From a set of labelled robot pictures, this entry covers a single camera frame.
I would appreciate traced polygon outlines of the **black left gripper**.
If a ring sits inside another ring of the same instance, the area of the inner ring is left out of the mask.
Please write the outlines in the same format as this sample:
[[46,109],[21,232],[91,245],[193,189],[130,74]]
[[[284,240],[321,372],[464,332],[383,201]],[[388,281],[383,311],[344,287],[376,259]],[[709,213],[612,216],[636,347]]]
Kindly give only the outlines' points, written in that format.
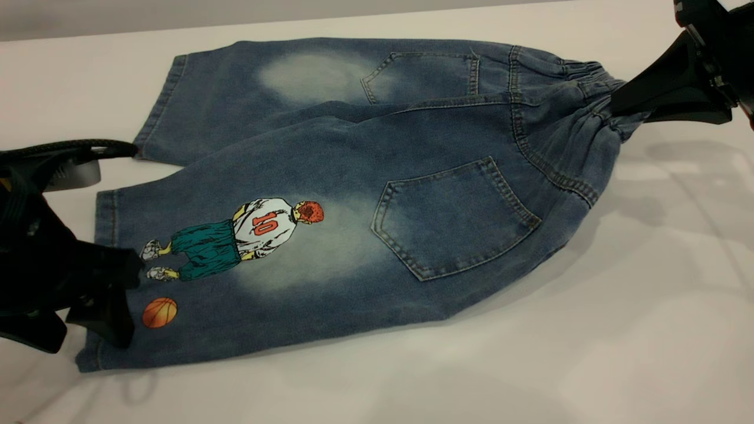
[[[59,352],[67,325],[64,262],[75,237],[38,187],[17,171],[2,171],[2,337],[45,353]],[[77,282],[87,292],[139,287],[145,266],[132,248],[77,242]],[[74,303],[67,324],[81,326],[115,348],[128,348],[134,319],[124,291],[105,291]]]

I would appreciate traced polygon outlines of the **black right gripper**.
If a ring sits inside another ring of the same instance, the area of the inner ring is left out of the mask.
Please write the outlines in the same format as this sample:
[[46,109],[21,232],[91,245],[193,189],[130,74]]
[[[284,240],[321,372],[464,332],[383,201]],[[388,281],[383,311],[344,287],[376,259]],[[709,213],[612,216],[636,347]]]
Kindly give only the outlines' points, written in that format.
[[612,114],[726,124],[733,106],[752,121],[753,3],[676,1],[675,19],[684,32],[611,95]]

